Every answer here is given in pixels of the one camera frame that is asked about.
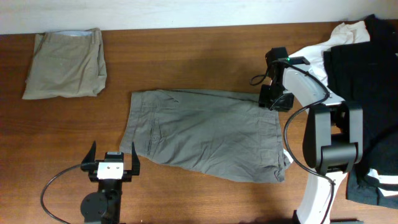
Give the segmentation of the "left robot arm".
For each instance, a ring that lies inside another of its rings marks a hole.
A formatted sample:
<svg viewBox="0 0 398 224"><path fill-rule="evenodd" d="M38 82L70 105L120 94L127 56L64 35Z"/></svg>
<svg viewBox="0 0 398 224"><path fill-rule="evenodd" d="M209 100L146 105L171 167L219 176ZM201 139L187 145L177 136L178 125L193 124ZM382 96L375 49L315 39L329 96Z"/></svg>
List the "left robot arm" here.
<svg viewBox="0 0 398 224"><path fill-rule="evenodd" d="M96 160L96 143L92 144L80 164L80 169L88 173L89 180L98 184L97 191L88 194L80 205L85 223L120 223L123 183L131 182L140 174L141 163L134 145L131 152L131 168L126 170L122 152L107 152L103 160Z"/></svg>

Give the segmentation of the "black garment with white stripes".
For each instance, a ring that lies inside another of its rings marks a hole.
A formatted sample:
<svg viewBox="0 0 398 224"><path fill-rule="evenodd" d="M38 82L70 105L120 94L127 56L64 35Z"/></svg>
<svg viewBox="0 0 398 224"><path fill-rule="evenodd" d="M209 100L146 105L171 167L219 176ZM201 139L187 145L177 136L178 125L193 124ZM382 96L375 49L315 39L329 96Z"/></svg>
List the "black garment with white stripes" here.
<svg viewBox="0 0 398 224"><path fill-rule="evenodd" d="M368 42L338 45L323 54L328 87L363 109L363 156L349 175L346 198L397 208L397 29L371 14Z"/></svg>

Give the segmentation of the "folded khaki shorts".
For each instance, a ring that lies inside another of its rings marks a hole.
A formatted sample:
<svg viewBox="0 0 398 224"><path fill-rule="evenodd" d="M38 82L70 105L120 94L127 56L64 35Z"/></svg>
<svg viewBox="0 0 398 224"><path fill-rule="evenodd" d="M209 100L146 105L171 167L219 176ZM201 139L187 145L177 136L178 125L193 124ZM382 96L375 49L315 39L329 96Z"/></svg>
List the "folded khaki shorts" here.
<svg viewBox="0 0 398 224"><path fill-rule="evenodd" d="M99 28L37 34L22 98L97 96L105 89L106 79Z"/></svg>

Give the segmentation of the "grey shorts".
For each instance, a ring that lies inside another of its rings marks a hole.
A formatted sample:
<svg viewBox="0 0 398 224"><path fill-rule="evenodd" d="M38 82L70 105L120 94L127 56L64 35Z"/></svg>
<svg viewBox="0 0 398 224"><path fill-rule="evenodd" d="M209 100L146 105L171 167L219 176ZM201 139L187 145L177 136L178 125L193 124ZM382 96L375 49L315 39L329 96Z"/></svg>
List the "grey shorts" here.
<svg viewBox="0 0 398 224"><path fill-rule="evenodd" d="M134 92L119 148L236 182L283 182L290 160L279 116L257 100L217 90Z"/></svg>

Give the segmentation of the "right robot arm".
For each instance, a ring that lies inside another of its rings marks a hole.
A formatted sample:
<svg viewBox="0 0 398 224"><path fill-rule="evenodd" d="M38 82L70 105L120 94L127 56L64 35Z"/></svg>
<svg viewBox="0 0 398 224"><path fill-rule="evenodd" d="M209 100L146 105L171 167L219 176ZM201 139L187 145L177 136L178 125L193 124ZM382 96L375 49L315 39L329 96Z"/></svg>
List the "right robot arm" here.
<svg viewBox="0 0 398 224"><path fill-rule="evenodd" d="M355 102L333 93L311 71L305 57L289 57L285 47L270 49L265 55L265 77L259 106L288 112L294 100L302 108L286 121L282 137L288 152L288 129L299 114L306 112L302 152L305 163L294 162L308 172L303 199L292 215L293 223L330 223L336 193L348 172L363 156L363 110Z"/></svg>

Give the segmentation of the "white cloth garment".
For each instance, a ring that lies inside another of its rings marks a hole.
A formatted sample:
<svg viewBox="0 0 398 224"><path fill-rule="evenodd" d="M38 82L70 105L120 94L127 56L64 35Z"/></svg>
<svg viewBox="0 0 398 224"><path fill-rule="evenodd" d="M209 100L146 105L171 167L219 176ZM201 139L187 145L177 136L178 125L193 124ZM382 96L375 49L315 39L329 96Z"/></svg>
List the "white cloth garment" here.
<svg viewBox="0 0 398 224"><path fill-rule="evenodd" d="M305 57L311 65L310 71L325 85L328 85L323 53L337 45L358 44L369 42L370 35L364 21L354 24L341 23L331 32L330 38L326 42L304 47L289 57Z"/></svg>

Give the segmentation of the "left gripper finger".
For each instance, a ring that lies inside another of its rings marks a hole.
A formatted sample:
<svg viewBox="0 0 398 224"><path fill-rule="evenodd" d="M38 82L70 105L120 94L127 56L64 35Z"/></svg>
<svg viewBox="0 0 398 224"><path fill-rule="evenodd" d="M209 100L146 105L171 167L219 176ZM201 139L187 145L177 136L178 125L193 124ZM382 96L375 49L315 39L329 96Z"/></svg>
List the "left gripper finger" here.
<svg viewBox="0 0 398 224"><path fill-rule="evenodd" d="M96 154L96 141L93 141L90 150L87 155L84 157L80 164L80 169L82 171L91 171L95 170L96 162L95 162L95 154Z"/></svg>
<svg viewBox="0 0 398 224"><path fill-rule="evenodd" d="M131 175L138 176L140 174L140 160L136 153L134 142L132 142L131 145L131 155L132 155Z"/></svg>

